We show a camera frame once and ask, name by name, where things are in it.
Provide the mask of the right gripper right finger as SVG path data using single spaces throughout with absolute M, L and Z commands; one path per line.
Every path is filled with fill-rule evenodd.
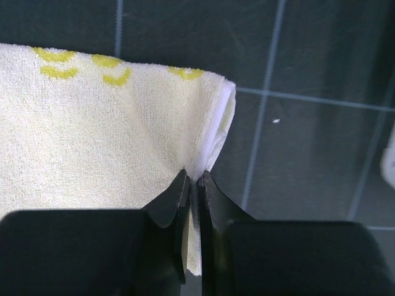
M 197 182 L 203 295 L 233 295 L 234 266 L 228 227 L 255 219 L 226 196 L 205 171 Z

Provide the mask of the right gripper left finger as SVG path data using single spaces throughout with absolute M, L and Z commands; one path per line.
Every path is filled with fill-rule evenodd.
M 190 178 L 180 170 L 168 188 L 143 207 L 161 229 L 169 229 L 171 254 L 175 271 L 182 284 L 186 282 L 190 208 Z

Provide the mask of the yellow towel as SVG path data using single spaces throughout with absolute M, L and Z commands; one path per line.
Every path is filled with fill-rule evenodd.
M 216 73 L 1 45 L 1 215 L 141 208 L 193 181 L 227 138 L 236 86 Z

